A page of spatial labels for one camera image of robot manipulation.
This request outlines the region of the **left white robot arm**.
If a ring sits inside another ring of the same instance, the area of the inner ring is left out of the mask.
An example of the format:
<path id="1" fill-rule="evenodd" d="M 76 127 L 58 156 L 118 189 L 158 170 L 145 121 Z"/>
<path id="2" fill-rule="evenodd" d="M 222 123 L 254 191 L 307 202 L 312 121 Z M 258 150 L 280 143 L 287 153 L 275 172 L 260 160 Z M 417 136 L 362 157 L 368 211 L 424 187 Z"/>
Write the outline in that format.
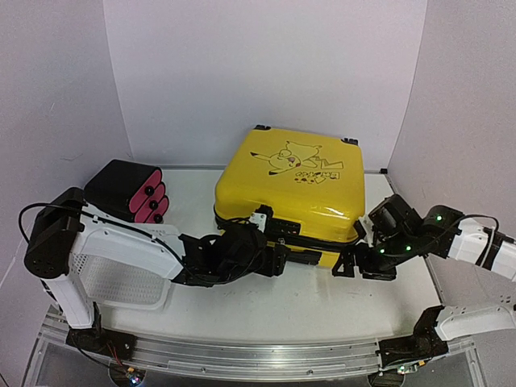
<path id="1" fill-rule="evenodd" d="M 212 287 L 228 285 L 249 274 L 279 277 L 290 250 L 272 244 L 264 233 L 267 217 L 253 213 L 225 223 L 220 235 L 201 238 L 182 234 L 172 225 L 129 223 L 87 202 L 82 189 L 72 187 L 53 202 L 36 202 L 19 212 L 37 209 L 27 242 L 26 269 L 38 277 L 56 299 L 77 339 L 91 352 L 108 345 L 99 327 L 100 312 L 79 276 L 73 255 L 98 256 L 148 271 L 172 283 Z"/>

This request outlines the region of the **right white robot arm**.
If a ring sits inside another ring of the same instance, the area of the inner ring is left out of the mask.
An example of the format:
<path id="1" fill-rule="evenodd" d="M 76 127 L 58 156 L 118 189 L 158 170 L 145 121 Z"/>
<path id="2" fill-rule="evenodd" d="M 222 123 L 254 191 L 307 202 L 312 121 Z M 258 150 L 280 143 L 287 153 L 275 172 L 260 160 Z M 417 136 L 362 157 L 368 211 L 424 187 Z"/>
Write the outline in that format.
<path id="1" fill-rule="evenodd" d="M 462 261 L 515 280 L 515 240 L 479 223 L 479 215 L 448 206 L 433 206 L 422 217 L 394 194 L 368 215 L 372 230 L 356 222 L 359 241 L 346 247 L 332 268 L 335 277 L 392 281 L 397 267 L 416 256 Z M 515 328 L 515 305 L 432 306 L 425 309 L 412 334 L 383 339 L 378 354 L 383 366 L 430 360 L 447 353 L 453 339 Z"/>

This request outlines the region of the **yellow Pikachu suitcase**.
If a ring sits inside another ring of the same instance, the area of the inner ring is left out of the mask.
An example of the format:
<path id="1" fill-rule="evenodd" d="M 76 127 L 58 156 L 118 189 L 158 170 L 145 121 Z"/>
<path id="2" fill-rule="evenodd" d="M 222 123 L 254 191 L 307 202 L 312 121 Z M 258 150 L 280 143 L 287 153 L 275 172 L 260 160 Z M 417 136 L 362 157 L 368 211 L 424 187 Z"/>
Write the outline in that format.
<path id="1" fill-rule="evenodd" d="M 333 267 L 358 240 L 365 212 L 364 165 L 356 139 L 258 125 L 251 129 L 219 178 L 217 224 L 248 218 L 261 206 L 265 234 L 297 252 L 320 252 Z"/>

